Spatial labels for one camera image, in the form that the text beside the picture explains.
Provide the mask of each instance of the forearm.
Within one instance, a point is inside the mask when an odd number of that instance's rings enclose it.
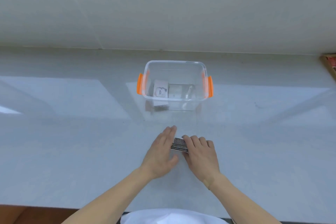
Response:
[[[63,224],[114,224],[134,197],[149,183],[149,175],[134,170],[125,179],[67,218]]]
[[[237,224],[280,224],[271,214],[233,186],[222,174],[216,176],[209,189]]]

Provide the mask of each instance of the person's left hand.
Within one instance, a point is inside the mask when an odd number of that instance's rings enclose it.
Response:
[[[166,127],[157,136],[145,155],[140,168],[147,172],[150,179],[156,179],[169,173],[179,162],[177,155],[169,159],[170,147],[173,144],[175,133],[176,126]]]

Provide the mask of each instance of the orange handle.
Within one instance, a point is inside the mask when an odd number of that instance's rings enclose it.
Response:
[[[139,74],[138,77],[138,84],[136,85],[136,92],[139,95],[142,95],[142,78],[144,77],[144,75],[142,73]]]
[[[208,98],[211,98],[213,96],[213,82],[212,77],[208,76],[208,82],[209,82],[209,96]]]

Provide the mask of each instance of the person's right hand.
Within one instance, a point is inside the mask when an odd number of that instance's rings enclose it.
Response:
[[[182,138],[188,147],[189,154],[183,152],[183,156],[190,170],[209,188],[215,177],[221,173],[213,142],[197,136],[184,135]]]

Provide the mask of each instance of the clear plastic storage box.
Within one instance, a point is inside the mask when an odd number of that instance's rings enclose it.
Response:
[[[192,111],[212,97],[213,84],[201,62],[152,60],[139,75],[137,93],[157,109]]]

